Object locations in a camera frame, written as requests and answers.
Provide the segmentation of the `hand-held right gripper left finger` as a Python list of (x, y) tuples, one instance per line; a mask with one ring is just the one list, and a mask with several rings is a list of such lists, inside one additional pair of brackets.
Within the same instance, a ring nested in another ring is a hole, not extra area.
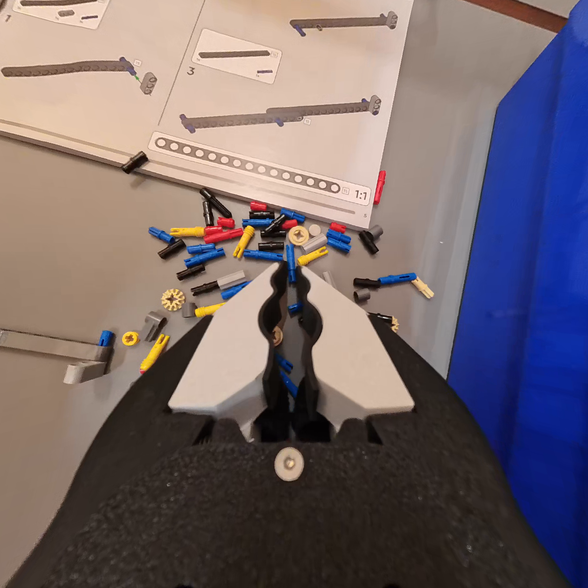
[(262, 376), (270, 342), (262, 334), (259, 313), (274, 293), (271, 263), (256, 279), (210, 316), (200, 344), (168, 401), (176, 413), (234, 420), (246, 441), (252, 441), (255, 419), (268, 403)]

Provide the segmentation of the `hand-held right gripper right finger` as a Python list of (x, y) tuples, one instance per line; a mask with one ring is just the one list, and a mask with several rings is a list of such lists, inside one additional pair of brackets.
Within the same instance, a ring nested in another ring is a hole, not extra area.
[(302, 380), (294, 404), (299, 427), (325, 420), (408, 413), (415, 407), (369, 315), (308, 268), (297, 268), (302, 303)]

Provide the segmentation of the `pile of small lego pieces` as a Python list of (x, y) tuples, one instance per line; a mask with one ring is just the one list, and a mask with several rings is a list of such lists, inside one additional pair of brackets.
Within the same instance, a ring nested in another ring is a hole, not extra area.
[[(185, 261), (186, 269), (177, 273), (177, 278), (182, 281), (189, 277), (194, 277), (205, 270), (206, 262), (213, 261), (225, 257), (224, 248), (216, 247), (218, 243), (225, 242), (227, 240), (240, 238), (236, 250), (233, 253), (235, 259), (256, 259), (262, 261), (271, 262), (282, 262), (283, 251), (286, 251), (286, 245), (284, 242), (270, 242), (264, 241), (259, 243), (258, 250), (247, 249), (249, 242), (254, 236), (254, 230), (256, 228), (263, 228), (260, 236), (268, 236), (270, 238), (278, 237), (278, 233), (285, 237), (285, 229), (289, 229), (288, 239), (289, 243), (294, 246), (300, 246), (304, 253), (296, 258), (300, 266), (307, 267), (311, 261), (321, 258), (328, 253), (327, 248), (335, 249), (344, 254), (348, 254), (351, 251), (351, 237), (346, 234), (346, 227), (337, 222), (332, 222), (329, 229), (326, 232), (321, 232), (320, 228), (314, 225), (309, 227), (308, 231), (300, 223), (303, 222), (301, 215), (295, 214), (294, 212), (286, 209), (282, 209), (281, 215), (285, 218), (282, 222), (279, 218), (274, 218), (269, 214), (267, 206), (264, 203), (251, 202), (250, 218), (243, 220), (243, 227), (240, 229), (235, 228), (235, 220), (232, 217), (218, 217), (220, 224), (207, 225), (205, 227), (194, 227), (194, 228), (177, 228), (171, 229), (171, 234), (165, 231), (160, 231), (157, 228), (150, 227), (149, 234), (162, 240), (166, 243), (166, 248), (158, 252), (158, 255), (162, 259), (167, 259), (173, 254), (177, 254), (182, 251), (183, 248), (187, 249), (187, 253), (192, 256), (187, 258)], [(275, 226), (272, 224), (274, 221), (280, 221)], [(379, 225), (374, 225), (371, 229), (360, 231), (359, 238), (365, 248), (371, 254), (378, 253), (378, 247), (376, 241), (381, 237), (383, 233)], [(198, 237), (203, 238), (203, 242), (194, 245), (186, 246), (185, 242), (180, 239), (181, 237)], [(241, 291), (249, 282), (246, 276), (239, 274), (237, 277), (227, 277), (226, 279), (218, 278), (216, 281), (198, 286), (193, 289), (194, 295), (206, 293), (215, 289), (223, 290), (222, 298), (227, 301), (232, 296), (236, 295)], [(434, 297), (433, 291), (424, 283), (414, 272), (408, 272), (401, 275), (387, 275), (372, 280), (368, 278), (354, 278), (353, 285), (356, 290), (353, 292), (354, 301), (356, 303), (363, 303), (370, 299), (371, 291), (379, 289), (382, 286), (395, 285), (399, 283), (411, 283), (414, 287), (421, 292), (427, 299)], [(188, 317), (194, 316), (208, 316), (214, 314), (217, 308), (221, 307), (222, 304), (216, 306), (210, 306), (202, 308), (202, 313), (197, 311), (195, 314), (195, 306), (190, 303), (188, 305), (185, 302), (185, 295), (178, 289), (166, 290), (162, 295), (161, 303), (165, 309), (169, 312), (175, 312), (180, 310), (183, 305), (187, 305), (184, 310), (189, 311)], [(166, 315), (161, 315), (157, 312), (148, 313), (145, 319), (145, 326), (141, 335), (135, 332), (129, 332), (123, 336), (123, 343), (125, 345), (134, 345), (142, 337), (144, 341), (154, 341), (159, 337), (159, 332), (163, 328), (166, 320)]]

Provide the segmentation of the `light grey lego connector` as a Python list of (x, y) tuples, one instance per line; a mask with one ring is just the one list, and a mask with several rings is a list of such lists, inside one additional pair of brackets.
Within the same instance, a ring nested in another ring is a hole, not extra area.
[(66, 385), (77, 385), (102, 377), (107, 368), (106, 362), (81, 361), (67, 365), (63, 382)]

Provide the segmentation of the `long grey lego beam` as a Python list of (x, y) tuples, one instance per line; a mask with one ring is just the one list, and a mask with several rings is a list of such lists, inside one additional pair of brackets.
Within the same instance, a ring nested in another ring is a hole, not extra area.
[(1, 329), (1, 347), (75, 359), (75, 363), (90, 360), (106, 362), (107, 364), (114, 349), (113, 345), (101, 348), (93, 343), (70, 341), (58, 337), (29, 334), (8, 329)]

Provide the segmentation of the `lego instruction booklet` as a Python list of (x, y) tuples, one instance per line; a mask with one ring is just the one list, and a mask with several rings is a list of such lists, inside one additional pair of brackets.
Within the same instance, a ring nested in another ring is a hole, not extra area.
[(413, 1), (1, 1), (1, 133), (371, 221)]

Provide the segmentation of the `blue plastic bin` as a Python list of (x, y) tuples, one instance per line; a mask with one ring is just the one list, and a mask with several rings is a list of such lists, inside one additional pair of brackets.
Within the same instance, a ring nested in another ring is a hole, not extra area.
[(448, 380), (587, 587), (587, 1), (497, 107)]

